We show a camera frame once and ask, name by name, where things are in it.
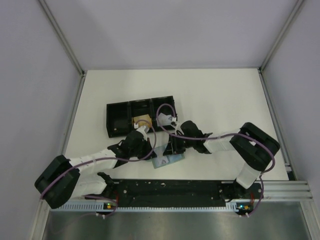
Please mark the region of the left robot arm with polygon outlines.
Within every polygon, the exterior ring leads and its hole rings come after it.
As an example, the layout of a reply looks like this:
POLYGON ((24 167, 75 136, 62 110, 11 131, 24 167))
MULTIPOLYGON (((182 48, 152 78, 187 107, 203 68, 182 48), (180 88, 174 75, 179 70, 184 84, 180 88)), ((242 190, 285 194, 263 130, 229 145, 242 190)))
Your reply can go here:
POLYGON ((86 156, 66 158, 56 156, 34 186, 52 209, 57 209, 71 199, 86 195, 109 198, 114 191, 108 179, 108 170, 128 162, 156 158, 155 145, 142 127, 130 132, 119 143, 86 156))

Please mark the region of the black three-compartment tray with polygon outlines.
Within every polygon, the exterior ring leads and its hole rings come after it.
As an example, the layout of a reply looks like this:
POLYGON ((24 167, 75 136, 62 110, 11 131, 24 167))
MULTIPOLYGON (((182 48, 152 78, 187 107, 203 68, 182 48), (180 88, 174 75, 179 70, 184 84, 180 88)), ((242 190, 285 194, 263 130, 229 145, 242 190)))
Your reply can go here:
POLYGON ((152 124, 155 131, 161 132, 158 126, 156 113, 164 115, 176 114, 177 111, 171 110, 175 107, 174 97, 163 96, 155 98, 146 98, 141 100, 132 100, 117 103, 108 103, 106 105, 106 130, 109 138, 124 137, 134 130, 134 122, 139 117, 146 117, 146 120, 152 124))

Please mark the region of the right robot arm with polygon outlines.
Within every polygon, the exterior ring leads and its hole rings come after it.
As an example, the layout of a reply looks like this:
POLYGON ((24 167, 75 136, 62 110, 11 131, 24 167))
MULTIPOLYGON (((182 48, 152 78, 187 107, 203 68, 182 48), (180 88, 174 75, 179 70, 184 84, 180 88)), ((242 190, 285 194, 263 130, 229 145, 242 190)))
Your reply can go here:
POLYGON ((191 121, 173 122, 174 133, 169 134, 164 156, 180 155, 192 148, 200 154, 214 154, 221 151, 236 151, 244 160, 244 165, 235 179, 233 192, 239 198, 245 198, 252 191, 252 184, 268 165, 275 166, 275 155, 280 144, 251 122, 246 122, 235 132, 218 135, 203 133, 191 121))

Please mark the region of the green card holder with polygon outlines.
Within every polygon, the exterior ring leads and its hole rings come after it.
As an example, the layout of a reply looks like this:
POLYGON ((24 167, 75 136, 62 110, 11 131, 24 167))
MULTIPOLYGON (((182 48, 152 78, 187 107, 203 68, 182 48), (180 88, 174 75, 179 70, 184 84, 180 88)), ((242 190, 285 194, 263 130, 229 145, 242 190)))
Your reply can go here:
POLYGON ((176 163, 185 158, 184 154, 164 155, 165 149, 166 149, 166 145, 159 146, 154 149, 154 152, 157 155, 156 158, 151 159, 154 169, 158 169, 158 168, 176 163))

